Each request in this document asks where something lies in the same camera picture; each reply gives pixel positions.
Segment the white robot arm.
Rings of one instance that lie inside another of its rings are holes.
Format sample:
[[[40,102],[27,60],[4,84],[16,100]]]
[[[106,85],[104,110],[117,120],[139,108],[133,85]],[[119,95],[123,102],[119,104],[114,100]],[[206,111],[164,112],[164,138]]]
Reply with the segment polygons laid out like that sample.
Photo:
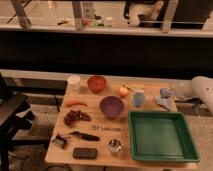
[[[182,101],[199,98],[213,115],[213,78],[196,76],[172,87],[174,95]]]

